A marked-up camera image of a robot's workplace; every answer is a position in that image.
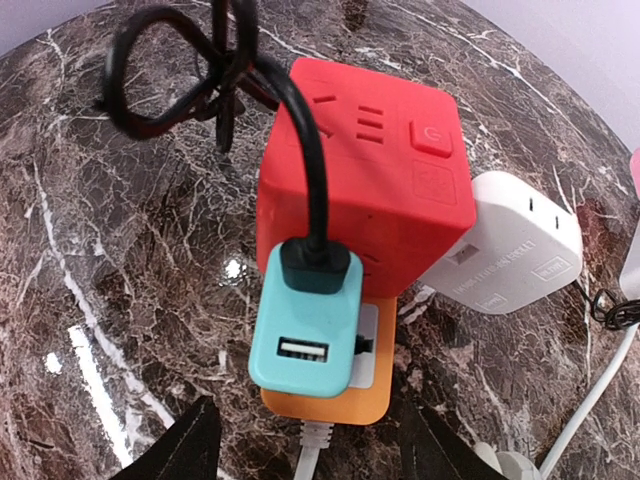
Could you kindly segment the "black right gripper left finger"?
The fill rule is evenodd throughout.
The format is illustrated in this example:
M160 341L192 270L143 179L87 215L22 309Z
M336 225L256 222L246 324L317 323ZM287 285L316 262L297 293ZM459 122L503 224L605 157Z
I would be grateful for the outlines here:
M137 460L113 480L216 480L221 445L220 412L199 397Z

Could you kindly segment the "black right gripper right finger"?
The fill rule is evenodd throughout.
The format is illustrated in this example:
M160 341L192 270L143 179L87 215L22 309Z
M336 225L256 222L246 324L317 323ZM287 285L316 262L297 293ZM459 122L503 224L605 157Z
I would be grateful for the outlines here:
M419 409L411 400L400 403L398 443L404 479L504 479L434 409Z

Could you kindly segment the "orange power strip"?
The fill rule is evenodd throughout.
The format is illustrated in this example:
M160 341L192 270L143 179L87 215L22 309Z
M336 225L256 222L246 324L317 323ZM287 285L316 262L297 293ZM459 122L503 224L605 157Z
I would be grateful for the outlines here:
M365 297L357 330L356 355L348 388L333 398L262 390L273 413L315 422L370 425L386 413L391 396L397 299Z

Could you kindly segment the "teal usb charger plug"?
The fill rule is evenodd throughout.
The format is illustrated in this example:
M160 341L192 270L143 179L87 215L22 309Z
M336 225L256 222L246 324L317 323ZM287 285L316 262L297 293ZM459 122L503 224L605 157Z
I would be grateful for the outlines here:
M308 293L285 281L282 244L269 255L249 356L259 387L333 398L349 385L360 314L363 264L353 252L340 289Z

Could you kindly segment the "white adapter plug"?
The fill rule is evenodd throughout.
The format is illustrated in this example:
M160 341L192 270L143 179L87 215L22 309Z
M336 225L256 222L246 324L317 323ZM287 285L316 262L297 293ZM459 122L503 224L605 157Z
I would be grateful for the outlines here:
M472 180L476 223L419 281L478 312L509 314L577 279L577 216L515 175Z

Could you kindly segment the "red cube socket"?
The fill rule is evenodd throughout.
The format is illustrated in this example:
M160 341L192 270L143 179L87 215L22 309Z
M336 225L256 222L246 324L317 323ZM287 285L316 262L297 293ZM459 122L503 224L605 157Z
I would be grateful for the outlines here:
M299 58L290 75L322 140L329 236L361 259L365 295L396 297L476 220L457 103L333 61Z

